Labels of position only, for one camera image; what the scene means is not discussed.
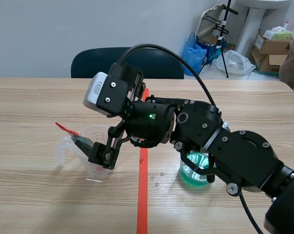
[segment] white plastic bag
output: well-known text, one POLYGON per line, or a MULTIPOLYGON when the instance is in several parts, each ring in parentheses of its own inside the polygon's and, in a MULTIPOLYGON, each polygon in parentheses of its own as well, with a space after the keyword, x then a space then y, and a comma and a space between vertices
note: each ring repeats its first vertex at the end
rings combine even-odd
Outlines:
MULTIPOLYGON (((224 54, 224 58, 226 68, 229 73, 243 76, 249 74, 256 68, 256 66, 253 65, 249 59, 233 50, 227 51, 224 54)), ((224 63, 221 56, 213 60, 212 67, 225 72, 224 63)))

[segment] white bottle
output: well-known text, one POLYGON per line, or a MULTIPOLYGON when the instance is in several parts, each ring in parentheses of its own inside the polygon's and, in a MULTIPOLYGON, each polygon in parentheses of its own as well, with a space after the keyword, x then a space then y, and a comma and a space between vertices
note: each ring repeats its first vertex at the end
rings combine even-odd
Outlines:
POLYGON ((284 28, 285 30, 287 30, 287 29, 288 29, 288 26, 289 26, 289 22, 286 21, 286 22, 284 23, 284 25, 283 25, 283 28, 284 28))

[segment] blue plastic bag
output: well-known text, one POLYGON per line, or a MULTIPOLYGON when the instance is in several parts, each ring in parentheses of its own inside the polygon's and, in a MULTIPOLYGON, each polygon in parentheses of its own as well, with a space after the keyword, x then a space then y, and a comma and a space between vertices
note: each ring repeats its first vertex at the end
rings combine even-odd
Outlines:
MULTIPOLYGON (((206 50, 196 44, 195 34, 190 34, 182 53, 182 58, 195 70, 196 73, 202 68, 202 60, 206 55, 206 50)), ((185 66, 184 73, 194 76, 185 66)))

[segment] chair backrest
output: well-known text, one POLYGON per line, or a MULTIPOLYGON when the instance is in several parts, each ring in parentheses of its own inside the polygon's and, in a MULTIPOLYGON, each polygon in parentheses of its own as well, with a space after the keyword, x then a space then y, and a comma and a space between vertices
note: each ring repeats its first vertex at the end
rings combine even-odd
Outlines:
MULTIPOLYGON (((85 50, 79 53, 71 65, 72 78, 93 78, 98 72, 108 73, 111 65, 129 47, 112 47, 85 50)), ((126 61, 132 68, 141 70, 145 78, 183 79, 184 69, 169 54, 151 48, 143 48, 130 54, 126 61)))

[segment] white sink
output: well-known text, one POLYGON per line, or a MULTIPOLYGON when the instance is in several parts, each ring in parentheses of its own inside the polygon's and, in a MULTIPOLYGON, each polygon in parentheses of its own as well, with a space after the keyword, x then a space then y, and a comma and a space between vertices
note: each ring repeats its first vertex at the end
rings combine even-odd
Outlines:
POLYGON ((290 0, 238 0, 238 2, 250 8, 249 15, 236 46, 236 51, 248 58, 266 9, 284 7, 290 0))
POLYGON ((238 0, 238 2, 252 8, 277 9, 284 7, 290 0, 238 0))

